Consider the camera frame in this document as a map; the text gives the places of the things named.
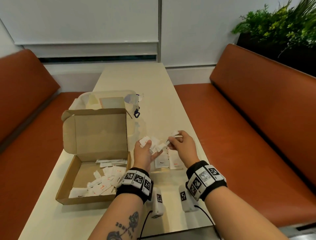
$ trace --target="orange bench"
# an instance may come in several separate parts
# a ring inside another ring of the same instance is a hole
[[[82,93],[57,95],[60,86],[30,50],[0,59],[0,86],[0,143],[5,145],[0,228],[3,239],[16,240],[63,150],[60,117]]]
[[[316,222],[316,79],[231,44],[210,79],[239,112],[211,83],[174,86],[210,163],[277,227]]]

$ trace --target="bench backrest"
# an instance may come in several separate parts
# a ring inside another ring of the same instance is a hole
[[[30,50],[0,59],[0,143],[60,86]]]
[[[316,78],[229,44],[210,79],[316,185]]]

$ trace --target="hand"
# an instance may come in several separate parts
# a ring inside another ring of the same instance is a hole
[[[169,137],[170,144],[168,147],[172,150],[177,150],[180,159],[183,161],[186,168],[191,167],[194,163],[199,162],[197,149],[193,138],[187,132],[178,131],[182,137]]]
[[[150,147],[151,140],[149,140],[143,148],[141,147],[139,141],[135,143],[133,167],[144,169],[146,172],[149,173],[150,163],[163,152],[163,150],[161,150],[160,152],[155,152],[151,155]]]

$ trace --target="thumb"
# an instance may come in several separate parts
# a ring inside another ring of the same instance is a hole
[[[150,149],[151,147],[151,140],[148,140],[147,143],[145,144],[144,148]]]
[[[176,149],[178,149],[178,147],[180,147],[180,142],[175,139],[174,137],[168,137],[168,140],[175,146]]]

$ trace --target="green plant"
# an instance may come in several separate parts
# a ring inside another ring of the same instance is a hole
[[[263,9],[241,16],[243,21],[232,33],[249,33],[260,41],[269,40],[285,48],[316,46],[316,0],[301,0],[289,8],[291,1],[272,13],[265,4]]]

